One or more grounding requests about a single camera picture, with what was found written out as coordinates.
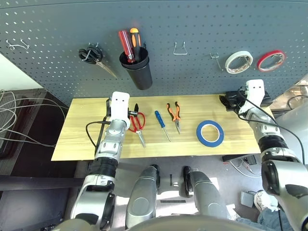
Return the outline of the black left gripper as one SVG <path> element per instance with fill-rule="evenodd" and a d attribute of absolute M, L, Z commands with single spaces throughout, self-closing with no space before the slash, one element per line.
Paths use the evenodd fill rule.
<path fill-rule="evenodd" d="M 136 103 L 134 107 L 134 111 L 128 110 L 128 118 L 130 118 L 131 116 L 138 115 L 138 112 L 139 112 L 139 106 Z M 106 117 L 110 117 L 110 116 L 111 116 L 111 97 L 109 97 L 106 100 Z"/>

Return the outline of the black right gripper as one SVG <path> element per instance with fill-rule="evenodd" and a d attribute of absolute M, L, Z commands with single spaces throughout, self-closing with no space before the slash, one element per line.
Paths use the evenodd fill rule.
<path fill-rule="evenodd" d="M 240 108 L 244 105 L 245 100 L 241 96 L 225 97 L 219 96 L 220 102 L 227 107 L 227 111 L 239 112 Z"/>

